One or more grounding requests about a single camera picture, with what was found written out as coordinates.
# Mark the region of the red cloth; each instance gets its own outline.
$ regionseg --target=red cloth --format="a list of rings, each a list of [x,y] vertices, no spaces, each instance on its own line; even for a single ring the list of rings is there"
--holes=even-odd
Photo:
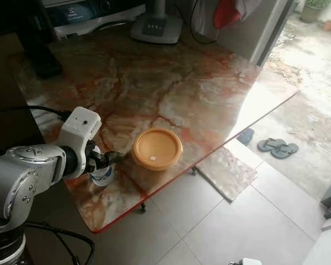
[[[236,0],[220,0],[213,15],[213,26],[221,29],[241,18],[236,10]]]

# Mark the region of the white cloth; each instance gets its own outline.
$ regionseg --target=white cloth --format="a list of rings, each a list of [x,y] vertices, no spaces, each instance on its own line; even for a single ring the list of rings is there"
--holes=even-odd
[[[241,14],[241,21],[244,21],[258,7],[261,0],[236,0],[236,10]]]

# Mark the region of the outdoor pavement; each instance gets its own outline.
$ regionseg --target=outdoor pavement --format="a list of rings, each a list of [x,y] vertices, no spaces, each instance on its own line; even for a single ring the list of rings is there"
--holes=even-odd
[[[331,185],[331,31],[303,23],[293,14],[259,82],[271,84],[273,92],[285,86],[300,91],[252,126],[255,134],[248,147],[321,200]],[[295,143],[300,150],[284,160],[274,158],[257,149],[257,142],[268,137]]]

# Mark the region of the orange bowl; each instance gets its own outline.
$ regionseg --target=orange bowl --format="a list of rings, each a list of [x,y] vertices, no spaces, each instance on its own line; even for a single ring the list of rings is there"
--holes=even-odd
[[[179,137],[171,130],[151,128],[136,139],[132,156],[137,164],[153,171],[166,170],[183,153]]]

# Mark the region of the potted plant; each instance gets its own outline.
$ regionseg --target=potted plant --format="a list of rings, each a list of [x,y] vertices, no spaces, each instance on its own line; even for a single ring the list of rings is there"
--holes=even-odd
[[[328,19],[328,20],[325,21],[323,30],[325,30],[325,31],[331,30],[331,19]]]
[[[327,7],[331,0],[306,0],[300,20],[305,23],[313,23],[317,20],[322,9]]]

